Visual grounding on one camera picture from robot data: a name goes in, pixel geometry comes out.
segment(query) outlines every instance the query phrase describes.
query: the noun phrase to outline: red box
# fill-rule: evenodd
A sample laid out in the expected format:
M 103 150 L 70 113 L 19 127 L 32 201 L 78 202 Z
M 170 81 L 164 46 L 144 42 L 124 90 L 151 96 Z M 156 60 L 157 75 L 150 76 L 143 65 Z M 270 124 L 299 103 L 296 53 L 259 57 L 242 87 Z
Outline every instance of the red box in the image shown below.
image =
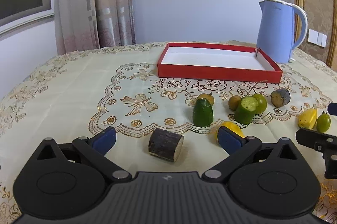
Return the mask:
M 169 42 L 158 60 L 159 77 L 279 83 L 280 67 L 259 48 Z

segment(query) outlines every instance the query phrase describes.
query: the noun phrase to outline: curtain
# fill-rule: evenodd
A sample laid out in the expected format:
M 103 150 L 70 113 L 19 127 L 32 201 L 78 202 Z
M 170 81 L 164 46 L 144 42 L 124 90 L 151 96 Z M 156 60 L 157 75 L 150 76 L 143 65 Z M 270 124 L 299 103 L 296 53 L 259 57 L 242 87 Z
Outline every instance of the curtain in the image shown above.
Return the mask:
M 132 0 L 55 0 L 58 54 L 135 44 Z

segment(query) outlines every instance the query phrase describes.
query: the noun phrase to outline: green tomato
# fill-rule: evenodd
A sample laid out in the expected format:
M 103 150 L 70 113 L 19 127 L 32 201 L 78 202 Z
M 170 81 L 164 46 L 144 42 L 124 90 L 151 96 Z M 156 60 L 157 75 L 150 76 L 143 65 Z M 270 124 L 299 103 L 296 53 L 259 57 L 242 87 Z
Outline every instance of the green tomato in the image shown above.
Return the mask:
M 327 130 L 329 130 L 330 124 L 330 116 L 327 113 L 323 112 L 316 121 L 317 131 L 326 132 Z
M 252 95 L 257 102 L 257 108 L 256 108 L 256 113 L 263 113 L 267 109 L 267 100 L 262 94 L 254 94 Z

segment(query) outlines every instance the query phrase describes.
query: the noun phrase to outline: blue kettle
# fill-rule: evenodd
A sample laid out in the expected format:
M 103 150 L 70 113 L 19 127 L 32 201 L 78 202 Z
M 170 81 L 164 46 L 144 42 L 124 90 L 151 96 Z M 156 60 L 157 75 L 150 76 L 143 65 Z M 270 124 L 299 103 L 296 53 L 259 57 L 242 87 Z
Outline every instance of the blue kettle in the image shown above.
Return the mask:
M 272 60 L 288 63 L 294 48 L 301 45 L 308 31 L 308 19 L 305 11 L 292 3 L 280 0 L 259 2 L 262 10 L 257 48 L 261 48 Z M 296 42 L 295 14 L 302 21 L 301 34 Z

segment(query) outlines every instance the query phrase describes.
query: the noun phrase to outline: white switch panel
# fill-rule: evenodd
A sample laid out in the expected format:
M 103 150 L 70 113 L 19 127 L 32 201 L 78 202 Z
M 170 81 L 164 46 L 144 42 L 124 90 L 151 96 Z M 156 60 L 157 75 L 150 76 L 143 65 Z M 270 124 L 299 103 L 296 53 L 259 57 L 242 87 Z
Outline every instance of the white switch panel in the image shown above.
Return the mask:
M 318 40 L 318 31 L 314 31 L 312 29 L 309 29 L 309 37 L 308 37 L 308 42 L 317 44 Z
M 317 45 L 325 48 L 326 47 L 326 35 L 320 32 L 318 34 L 318 40 L 320 40 L 321 43 L 320 44 L 317 43 Z

